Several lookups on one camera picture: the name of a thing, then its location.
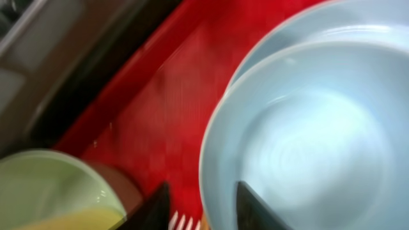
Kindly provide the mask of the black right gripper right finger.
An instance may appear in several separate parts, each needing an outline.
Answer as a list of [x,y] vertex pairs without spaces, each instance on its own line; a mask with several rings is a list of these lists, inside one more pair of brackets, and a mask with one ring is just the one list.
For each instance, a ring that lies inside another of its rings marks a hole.
[[244,181],[237,183],[236,221],[238,230],[291,230]]

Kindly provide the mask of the yellow cup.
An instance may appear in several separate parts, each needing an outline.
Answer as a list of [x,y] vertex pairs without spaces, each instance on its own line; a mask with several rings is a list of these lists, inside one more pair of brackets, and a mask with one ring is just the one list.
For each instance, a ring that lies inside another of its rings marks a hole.
[[124,223],[124,216],[112,208],[89,208],[18,227],[18,230],[108,230]]

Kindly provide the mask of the white plastic fork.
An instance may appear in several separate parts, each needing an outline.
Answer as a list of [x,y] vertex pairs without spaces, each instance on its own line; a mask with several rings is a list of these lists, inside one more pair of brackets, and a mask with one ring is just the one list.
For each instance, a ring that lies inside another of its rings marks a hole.
[[168,223],[168,230],[200,230],[201,221],[184,213],[179,214],[175,211]]

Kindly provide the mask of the white round plate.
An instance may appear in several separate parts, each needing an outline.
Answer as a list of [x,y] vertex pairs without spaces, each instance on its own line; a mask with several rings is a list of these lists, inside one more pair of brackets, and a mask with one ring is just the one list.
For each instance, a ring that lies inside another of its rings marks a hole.
[[229,89],[247,70],[288,47],[309,42],[361,41],[408,49],[408,0],[325,1],[286,19],[247,53]]

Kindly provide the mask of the wooden chopstick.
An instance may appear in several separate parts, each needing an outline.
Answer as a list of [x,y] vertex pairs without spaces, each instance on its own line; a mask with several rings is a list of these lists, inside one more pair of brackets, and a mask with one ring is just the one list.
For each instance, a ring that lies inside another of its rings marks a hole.
[[200,230],[210,230],[210,226],[208,224],[207,218],[206,218],[206,214],[202,214],[201,217],[201,225],[200,225]]

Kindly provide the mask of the pale green saucer bowl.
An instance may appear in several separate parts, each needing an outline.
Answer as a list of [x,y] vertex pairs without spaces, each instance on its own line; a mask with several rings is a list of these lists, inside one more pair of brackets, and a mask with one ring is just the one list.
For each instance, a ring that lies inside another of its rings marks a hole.
[[78,158],[39,149],[1,159],[1,229],[88,208],[127,216],[110,184]]

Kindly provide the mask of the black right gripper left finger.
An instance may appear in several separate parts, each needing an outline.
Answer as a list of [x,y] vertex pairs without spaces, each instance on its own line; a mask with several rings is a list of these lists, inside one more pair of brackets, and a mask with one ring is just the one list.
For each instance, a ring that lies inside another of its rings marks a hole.
[[149,199],[116,230],[168,230],[170,217],[170,188],[160,184]]

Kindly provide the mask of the light blue bowl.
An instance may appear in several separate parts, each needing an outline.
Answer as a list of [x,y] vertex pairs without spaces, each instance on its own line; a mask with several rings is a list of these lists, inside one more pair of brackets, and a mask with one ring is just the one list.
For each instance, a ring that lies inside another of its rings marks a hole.
[[292,229],[407,229],[408,53],[315,43],[253,66],[203,138],[212,228],[236,229],[239,181]]

